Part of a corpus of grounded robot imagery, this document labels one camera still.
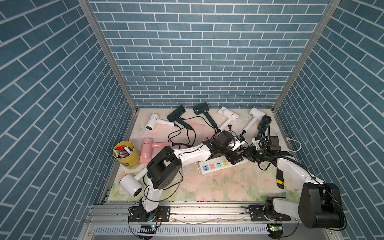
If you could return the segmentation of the white power strip coloured sockets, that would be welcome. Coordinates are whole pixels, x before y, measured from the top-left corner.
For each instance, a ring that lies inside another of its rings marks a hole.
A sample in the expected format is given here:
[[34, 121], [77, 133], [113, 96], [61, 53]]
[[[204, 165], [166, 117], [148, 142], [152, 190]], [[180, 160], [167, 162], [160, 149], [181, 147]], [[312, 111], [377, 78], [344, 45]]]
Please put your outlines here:
[[244, 158], [242, 161], [233, 165], [227, 160], [226, 157], [221, 156], [221, 157], [218, 157], [215, 159], [210, 159], [210, 160], [199, 162], [198, 170], [202, 175], [205, 175], [205, 174], [213, 173], [213, 172], [220, 171], [223, 169], [228, 169], [228, 168], [232, 168], [235, 166], [243, 165], [243, 164], [246, 164], [248, 162], [249, 162], [249, 160]]

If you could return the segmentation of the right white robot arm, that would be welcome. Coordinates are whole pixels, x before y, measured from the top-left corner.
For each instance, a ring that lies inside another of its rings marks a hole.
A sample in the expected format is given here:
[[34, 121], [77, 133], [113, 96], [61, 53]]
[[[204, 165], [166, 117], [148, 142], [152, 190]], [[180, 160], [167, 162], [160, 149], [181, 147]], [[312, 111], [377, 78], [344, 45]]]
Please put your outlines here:
[[268, 197], [261, 210], [266, 219], [275, 221], [281, 216], [289, 216], [300, 220], [309, 229], [340, 231], [347, 227], [339, 188], [315, 177], [304, 165], [294, 160], [290, 152], [282, 151], [276, 137], [263, 141], [261, 145], [253, 144], [244, 156], [257, 164], [271, 163], [277, 168], [278, 184], [282, 184], [283, 176], [287, 176], [301, 189], [297, 201]]

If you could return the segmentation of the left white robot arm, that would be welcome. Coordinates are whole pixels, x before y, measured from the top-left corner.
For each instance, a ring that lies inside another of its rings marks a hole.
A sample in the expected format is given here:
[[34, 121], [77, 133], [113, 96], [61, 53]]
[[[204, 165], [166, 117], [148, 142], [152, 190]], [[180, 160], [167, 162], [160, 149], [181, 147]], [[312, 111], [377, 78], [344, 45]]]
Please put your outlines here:
[[162, 201], [162, 191], [173, 182], [184, 166], [222, 156], [232, 165], [242, 161], [243, 157], [237, 149], [245, 141], [243, 135], [235, 137], [231, 132], [224, 131], [215, 139], [203, 141], [195, 147], [180, 150], [163, 148], [147, 165], [148, 186], [140, 200], [141, 211], [151, 213], [157, 210]]

